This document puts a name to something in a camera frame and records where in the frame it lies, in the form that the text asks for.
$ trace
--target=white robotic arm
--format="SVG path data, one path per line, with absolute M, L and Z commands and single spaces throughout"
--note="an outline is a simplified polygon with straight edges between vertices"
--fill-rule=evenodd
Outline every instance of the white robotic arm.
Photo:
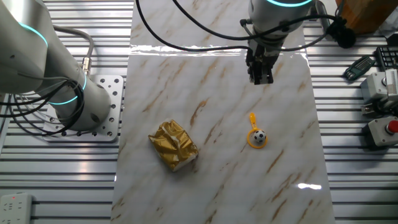
M 20 2 L 6 3 L 16 8 Z M 25 93 L 38 89 L 42 84 L 39 78 L 44 77 L 47 41 L 29 25 L 17 22 L 2 1 L 0 30 L 0 92 Z
M 74 80 L 84 92 L 84 106 L 71 129 L 87 131 L 104 121 L 111 109 L 108 92 L 85 75 L 61 43 L 41 0 L 0 0 L 0 29 L 1 93 L 44 96 L 60 86 L 60 78 Z M 50 100 L 65 123 L 79 108 L 76 98 L 74 89 L 65 86 Z
M 259 34 L 286 22 L 304 17 L 313 6 L 313 0 L 250 0 L 249 16 L 253 24 L 253 34 Z M 272 68 L 280 54 L 279 50 L 287 35 L 301 26 L 302 22 L 284 29 L 249 40 L 252 52 L 248 52 L 247 64 L 250 81 L 255 85 L 273 83 Z

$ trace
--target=power strip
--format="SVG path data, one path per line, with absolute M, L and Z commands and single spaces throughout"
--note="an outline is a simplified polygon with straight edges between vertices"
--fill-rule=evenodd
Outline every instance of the power strip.
M 4 195 L 0 198 L 0 224 L 29 224 L 31 210 L 31 195 Z

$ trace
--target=crumpled gold wrapper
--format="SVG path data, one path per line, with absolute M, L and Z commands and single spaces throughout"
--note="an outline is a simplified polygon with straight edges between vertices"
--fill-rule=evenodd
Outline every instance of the crumpled gold wrapper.
M 155 135 L 148 135 L 160 158 L 173 172 L 194 160 L 198 148 L 192 142 L 187 132 L 174 120 L 164 122 Z

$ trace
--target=soccer ball toy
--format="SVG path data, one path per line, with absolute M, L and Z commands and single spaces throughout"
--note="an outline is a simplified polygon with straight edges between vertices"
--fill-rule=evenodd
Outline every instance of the soccer ball toy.
M 258 143 L 264 143 L 264 141 L 266 140 L 266 133 L 261 130 L 255 131 L 253 134 L 253 138 Z

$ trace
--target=emergency stop button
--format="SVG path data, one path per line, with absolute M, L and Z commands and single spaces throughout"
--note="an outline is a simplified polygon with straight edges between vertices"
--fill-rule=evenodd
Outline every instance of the emergency stop button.
M 390 123 L 386 126 L 386 131 L 390 134 L 398 133 L 398 121 L 390 121 Z

